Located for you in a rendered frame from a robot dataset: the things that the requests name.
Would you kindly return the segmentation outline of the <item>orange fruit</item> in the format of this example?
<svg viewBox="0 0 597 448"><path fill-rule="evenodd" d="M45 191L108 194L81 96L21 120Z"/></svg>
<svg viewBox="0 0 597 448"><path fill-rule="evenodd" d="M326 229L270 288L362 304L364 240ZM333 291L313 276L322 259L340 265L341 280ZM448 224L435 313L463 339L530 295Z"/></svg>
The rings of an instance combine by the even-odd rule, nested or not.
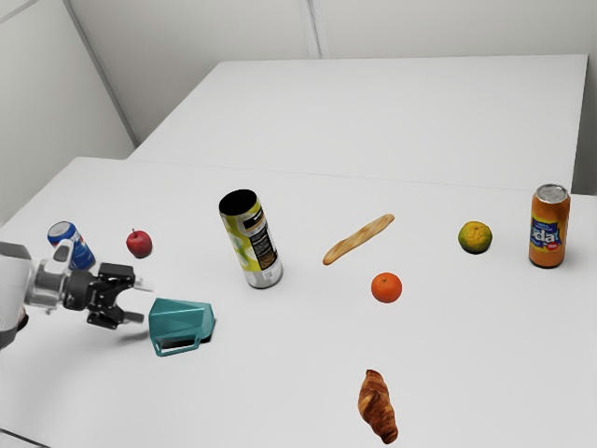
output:
<svg viewBox="0 0 597 448"><path fill-rule="evenodd" d="M397 301L403 291L401 279L394 273L379 273L371 281L370 291L379 302L392 303Z"/></svg>

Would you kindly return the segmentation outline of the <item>orange soda can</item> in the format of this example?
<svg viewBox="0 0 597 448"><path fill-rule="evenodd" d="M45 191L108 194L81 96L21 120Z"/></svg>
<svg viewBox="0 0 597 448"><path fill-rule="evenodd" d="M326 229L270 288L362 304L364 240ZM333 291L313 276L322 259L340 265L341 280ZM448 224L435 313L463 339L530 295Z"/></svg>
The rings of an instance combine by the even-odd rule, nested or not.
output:
<svg viewBox="0 0 597 448"><path fill-rule="evenodd" d="M565 257L571 198L558 184L538 187L532 198L529 260L534 266L551 269Z"/></svg>

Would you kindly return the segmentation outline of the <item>red apple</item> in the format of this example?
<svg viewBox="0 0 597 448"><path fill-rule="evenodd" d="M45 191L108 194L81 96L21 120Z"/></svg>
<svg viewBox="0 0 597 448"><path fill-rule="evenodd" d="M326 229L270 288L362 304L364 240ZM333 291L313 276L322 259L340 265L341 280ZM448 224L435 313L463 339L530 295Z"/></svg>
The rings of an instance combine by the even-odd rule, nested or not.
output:
<svg viewBox="0 0 597 448"><path fill-rule="evenodd" d="M149 256L153 250L153 242L145 231L132 229L127 236L126 246L129 252L138 259Z"/></svg>

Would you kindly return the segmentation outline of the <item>green-yellow citrus fruit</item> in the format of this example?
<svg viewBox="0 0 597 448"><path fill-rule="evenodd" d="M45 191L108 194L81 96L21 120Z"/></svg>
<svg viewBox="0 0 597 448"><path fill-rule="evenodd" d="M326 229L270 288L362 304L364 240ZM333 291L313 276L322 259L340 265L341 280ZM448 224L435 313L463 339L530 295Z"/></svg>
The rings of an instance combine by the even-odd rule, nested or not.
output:
<svg viewBox="0 0 597 448"><path fill-rule="evenodd" d="M487 251L492 243L493 233L490 227L480 221L468 221L459 230L458 243L470 254L481 254Z"/></svg>

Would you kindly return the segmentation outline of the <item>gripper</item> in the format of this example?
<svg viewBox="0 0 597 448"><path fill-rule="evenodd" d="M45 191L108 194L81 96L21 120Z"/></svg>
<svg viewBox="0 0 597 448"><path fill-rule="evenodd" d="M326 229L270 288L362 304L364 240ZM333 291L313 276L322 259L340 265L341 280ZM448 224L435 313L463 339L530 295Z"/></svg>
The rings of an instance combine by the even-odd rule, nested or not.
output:
<svg viewBox="0 0 597 448"><path fill-rule="evenodd" d="M87 322L104 329L117 329L131 322L142 324L143 314L116 305L118 294L131 288L154 291L154 285L137 276L132 266L101 263L97 277L88 271L71 272L64 284L63 307L72 311L89 309Z"/></svg>

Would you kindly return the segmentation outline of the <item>croissant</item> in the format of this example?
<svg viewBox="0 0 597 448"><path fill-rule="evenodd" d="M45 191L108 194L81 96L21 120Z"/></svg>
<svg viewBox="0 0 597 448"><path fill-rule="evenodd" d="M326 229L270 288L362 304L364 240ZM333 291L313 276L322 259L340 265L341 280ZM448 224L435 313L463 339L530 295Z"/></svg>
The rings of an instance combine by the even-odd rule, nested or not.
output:
<svg viewBox="0 0 597 448"><path fill-rule="evenodd" d="M397 440L395 410L390 400L388 386L379 372L366 371L359 391L357 409L363 420L384 444L391 444Z"/></svg>

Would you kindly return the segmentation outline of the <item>tall yellow-green chips can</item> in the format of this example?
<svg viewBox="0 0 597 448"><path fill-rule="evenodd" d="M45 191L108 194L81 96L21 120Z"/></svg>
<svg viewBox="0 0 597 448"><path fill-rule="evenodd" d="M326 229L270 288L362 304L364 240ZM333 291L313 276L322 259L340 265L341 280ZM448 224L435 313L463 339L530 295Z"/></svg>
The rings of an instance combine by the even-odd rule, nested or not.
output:
<svg viewBox="0 0 597 448"><path fill-rule="evenodd" d="M257 195L234 190L220 200L218 210L247 283L258 289L276 285L283 265Z"/></svg>

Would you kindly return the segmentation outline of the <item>blue soda can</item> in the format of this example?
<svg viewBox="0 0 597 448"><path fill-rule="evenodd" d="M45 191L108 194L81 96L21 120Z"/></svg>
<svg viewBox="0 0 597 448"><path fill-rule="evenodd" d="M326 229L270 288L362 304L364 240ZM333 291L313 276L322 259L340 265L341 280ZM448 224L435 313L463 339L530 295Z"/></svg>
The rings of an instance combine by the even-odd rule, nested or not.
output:
<svg viewBox="0 0 597 448"><path fill-rule="evenodd" d="M47 233L52 246L57 246L62 240L73 243L70 268L73 270L88 270L95 264L95 257L77 227L70 221L60 221L52 225Z"/></svg>

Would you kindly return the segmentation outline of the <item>baguette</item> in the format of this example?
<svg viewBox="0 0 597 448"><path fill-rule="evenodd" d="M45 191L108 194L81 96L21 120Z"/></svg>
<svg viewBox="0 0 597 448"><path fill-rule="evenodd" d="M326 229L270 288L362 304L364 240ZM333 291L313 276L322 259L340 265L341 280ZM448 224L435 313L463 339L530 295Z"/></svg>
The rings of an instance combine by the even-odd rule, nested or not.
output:
<svg viewBox="0 0 597 448"><path fill-rule="evenodd" d="M334 244L324 255L323 264L325 266L332 264L385 230L394 220L393 214L385 214L370 221L358 231Z"/></svg>

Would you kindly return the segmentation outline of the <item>teal faceted mug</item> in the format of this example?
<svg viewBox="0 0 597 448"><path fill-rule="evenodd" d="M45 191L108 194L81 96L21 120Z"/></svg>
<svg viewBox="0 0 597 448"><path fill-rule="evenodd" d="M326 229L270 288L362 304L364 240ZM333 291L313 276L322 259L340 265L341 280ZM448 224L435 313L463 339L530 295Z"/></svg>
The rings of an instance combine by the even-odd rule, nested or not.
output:
<svg viewBox="0 0 597 448"><path fill-rule="evenodd" d="M209 341L215 328L207 302L155 299L148 317L149 337L158 357L196 350Z"/></svg>

